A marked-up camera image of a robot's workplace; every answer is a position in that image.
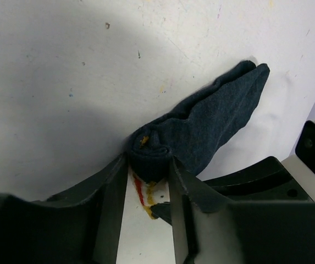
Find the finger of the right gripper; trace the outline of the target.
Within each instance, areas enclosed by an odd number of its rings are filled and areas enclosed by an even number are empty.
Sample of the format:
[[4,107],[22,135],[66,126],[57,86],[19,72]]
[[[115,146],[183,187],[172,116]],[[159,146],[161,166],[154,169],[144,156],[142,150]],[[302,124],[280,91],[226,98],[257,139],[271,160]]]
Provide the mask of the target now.
[[[208,186],[217,193],[234,201],[303,201],[312,202],[309,195],[274,157],[251,165],[238,172],[197,183],[202,187]],[[290,220],[312,220],[312,208],[308,204],[296,204],[290,208],[280,208],[283,219]],[[151,207],[152,216],[162,220],[172,220],[169,202],[159,203]],[[220,218],[219,210],[213,213],[202,213],[194,220],[215,220]]]

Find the navy snowman sock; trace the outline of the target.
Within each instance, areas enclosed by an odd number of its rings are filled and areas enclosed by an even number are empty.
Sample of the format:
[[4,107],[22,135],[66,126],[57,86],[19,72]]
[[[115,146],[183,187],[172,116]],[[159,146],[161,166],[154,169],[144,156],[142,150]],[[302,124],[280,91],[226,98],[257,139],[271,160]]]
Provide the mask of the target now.
[[215,153],[250,120],[259,104],[270,68],[243,60],[179,102],[170,112],[143,125],[126,144],[140,203],[154,219],[155,191],[173,158],[192,175],[200,174]]

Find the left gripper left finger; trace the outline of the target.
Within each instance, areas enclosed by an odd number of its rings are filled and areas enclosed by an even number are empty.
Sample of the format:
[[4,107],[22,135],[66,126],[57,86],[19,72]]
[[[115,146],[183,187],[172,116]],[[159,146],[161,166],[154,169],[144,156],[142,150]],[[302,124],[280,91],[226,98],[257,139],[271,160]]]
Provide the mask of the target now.
[[115,263],[128,160],[44,201],[0,194],[0,263]]

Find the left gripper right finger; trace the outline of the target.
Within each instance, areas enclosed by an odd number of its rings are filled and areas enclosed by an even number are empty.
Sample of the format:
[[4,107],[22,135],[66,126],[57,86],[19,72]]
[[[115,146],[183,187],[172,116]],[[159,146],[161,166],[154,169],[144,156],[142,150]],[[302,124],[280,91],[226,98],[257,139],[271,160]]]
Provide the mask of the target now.
[[[234,201],[197,181],[180,161],[171,161],[176,263],[315,263],[315,201]],[[308,204],[313,219],[283,219],[280,208],[296,204]],[[218,210],[218,219],[194,220],[195,211],[202,217]]]

